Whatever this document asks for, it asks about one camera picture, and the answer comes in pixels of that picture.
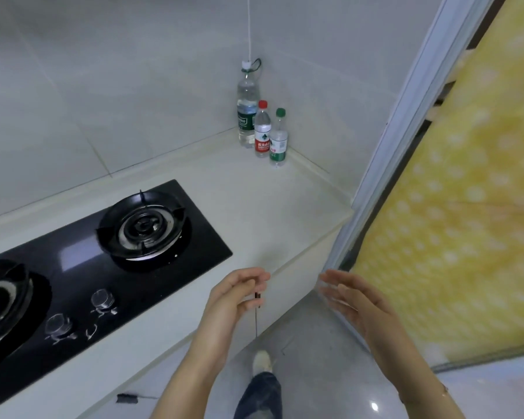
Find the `black glass cooktop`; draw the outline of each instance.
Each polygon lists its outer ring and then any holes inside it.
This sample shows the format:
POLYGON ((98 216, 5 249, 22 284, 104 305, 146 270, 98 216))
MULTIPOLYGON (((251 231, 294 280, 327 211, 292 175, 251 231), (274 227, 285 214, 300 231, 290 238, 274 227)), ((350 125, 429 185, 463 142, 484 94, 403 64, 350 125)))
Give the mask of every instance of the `black glass cooktop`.
POLYGON ((175 180, 0 254, 0 403, 231 255, 175 180))

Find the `foot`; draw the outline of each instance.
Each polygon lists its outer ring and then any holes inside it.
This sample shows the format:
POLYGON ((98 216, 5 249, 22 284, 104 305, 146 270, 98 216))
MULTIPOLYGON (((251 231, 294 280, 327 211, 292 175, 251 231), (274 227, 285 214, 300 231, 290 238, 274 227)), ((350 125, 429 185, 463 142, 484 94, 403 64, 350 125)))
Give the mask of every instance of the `foot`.
POLYGON ((260 350, 254 356, 252 361, 252 376, 255 377, 262 372, 271 372, 272 371, 272 360, 270 355, 265 350, 260 350))

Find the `white countertop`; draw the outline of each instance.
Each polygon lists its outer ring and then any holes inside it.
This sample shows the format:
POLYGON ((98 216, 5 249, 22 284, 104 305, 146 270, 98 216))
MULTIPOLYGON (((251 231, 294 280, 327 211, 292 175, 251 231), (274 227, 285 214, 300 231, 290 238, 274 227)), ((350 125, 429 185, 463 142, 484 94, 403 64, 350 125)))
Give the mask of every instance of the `white countertop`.
POLYGON ((176 179, 233 256, 0 405, 0 419, 74 419, 195 331, 229 271, 275 272, 351 215, 349 201, 299 154, 273 168, 211 137, 0 216, 0 253, 141 190, 176 179))

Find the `person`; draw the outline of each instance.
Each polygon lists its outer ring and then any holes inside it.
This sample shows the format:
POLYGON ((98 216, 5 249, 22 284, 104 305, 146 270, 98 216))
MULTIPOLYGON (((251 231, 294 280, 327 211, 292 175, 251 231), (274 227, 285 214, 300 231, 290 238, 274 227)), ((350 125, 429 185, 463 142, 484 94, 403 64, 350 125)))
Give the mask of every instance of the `person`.
MULTIPOLYGON (((189 350, 157 402, 151 419, 204 417, 213 383, 223 369, 235 325, 263 298, 244 300, 266 289, 270 274, 261 267, 239 269, 217 284, 189 350)), ((361 276, 327 270, 319 291, 365 338, 384 376, 397 389, 410 419, 462 419, 447 388, 437 379, 384 294, 361 276)), ((281 387, 264 351, 255 356, 253 378, 239 401, 234 419, 281 419, 281 387)))

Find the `yellow curtain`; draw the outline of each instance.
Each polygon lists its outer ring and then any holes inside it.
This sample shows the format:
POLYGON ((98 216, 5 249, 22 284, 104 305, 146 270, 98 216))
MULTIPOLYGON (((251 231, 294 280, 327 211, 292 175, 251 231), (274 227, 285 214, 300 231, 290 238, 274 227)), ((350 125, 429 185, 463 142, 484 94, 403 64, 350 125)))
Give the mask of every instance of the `yellow curtain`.
POLYGON ((505 2, 353 270, 432 364, 524 345, 524 0, 505 2))

